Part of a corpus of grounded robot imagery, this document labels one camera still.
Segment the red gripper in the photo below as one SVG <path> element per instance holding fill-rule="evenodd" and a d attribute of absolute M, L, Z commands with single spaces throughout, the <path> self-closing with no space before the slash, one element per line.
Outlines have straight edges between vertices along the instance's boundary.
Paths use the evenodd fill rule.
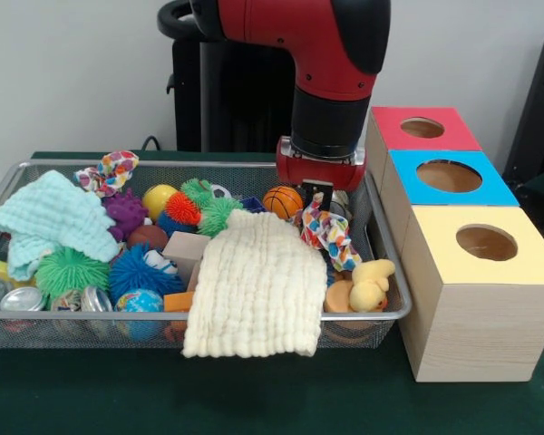
<path fill-rule="evenodd" d="M 355 152 L 337 160 L 319 159 L 297 150 L 290 137 L 281 136 L 277 143 L 276 167 L 282 182 L 301 186 L 305 192 L 304 208 L 307 208 L 320 185 L 323 194 L 320 209 L 329 211 L 334 189 L 353 191 L 362 181 L 366 168 L 366 151 L 358 143 Z"/>

